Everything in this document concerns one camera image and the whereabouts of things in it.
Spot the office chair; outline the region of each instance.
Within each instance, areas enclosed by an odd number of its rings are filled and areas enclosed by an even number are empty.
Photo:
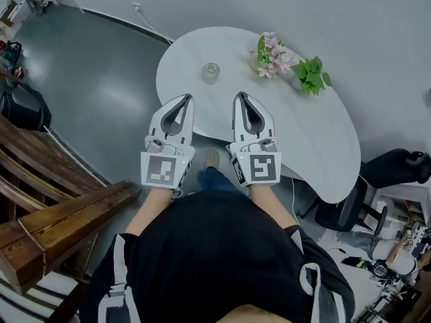
[[[370,229],[363,221],[359,220],[359,214],[363,210],[374,217],[377,228],[374,234],[378,236],[383,228],[387,216],[387,207],[379,213],[372,207],[364,204],[368,185],[376,189],[386,188],[402,183],[425,183],[431,177],[431,157],[427,153],[413,152],[406,149],[393,149],[368,163],[363,163],[360,168],[360,176],[349,195],[337,204],[322,201],[319,197],[308,208],[298,214],[304,218],[317,207],[315,220],[323,227],[335,231],[347,232],[352,230],[355,224]]]

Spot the clear glass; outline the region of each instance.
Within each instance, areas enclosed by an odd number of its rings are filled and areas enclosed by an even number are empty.
[[[217,63],[207,63],[202,67],[202,81],[208,85],[213,85],[220,74],[220,67]]]

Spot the gray cloth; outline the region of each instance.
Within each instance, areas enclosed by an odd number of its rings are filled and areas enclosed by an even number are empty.
[[[378,236],[366,234],[365,232],[337,232],[337,239],[340,242],[346,243],[354,248],[365,251],[371,260],[374,260],[372,254],[377,244],[382,240]]]

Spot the white desk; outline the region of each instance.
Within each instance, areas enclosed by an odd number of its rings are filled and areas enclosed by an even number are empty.
[[[239,91],[255,97],[274,118],[283,164],[324,201],[337,203],[349,194],[360,169],[359,142],[349,114],[330,87],[319,97],[307,96],[280,78],[267,79],[253,72],[247,47],[256,49],[259,37],[227,27],[199,29],[180,37],[160,61],[159,99],[165,104],[191,94],[195,99],[194,131],[233,141],[234,97]],[[202,67],[209,62],[220,66],[213,85],[201,80]]]

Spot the wall outlet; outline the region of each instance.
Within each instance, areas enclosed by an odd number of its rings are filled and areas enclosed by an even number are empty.
[[[132,6],[136,12],[142,12],[140,3],[132,3]]]

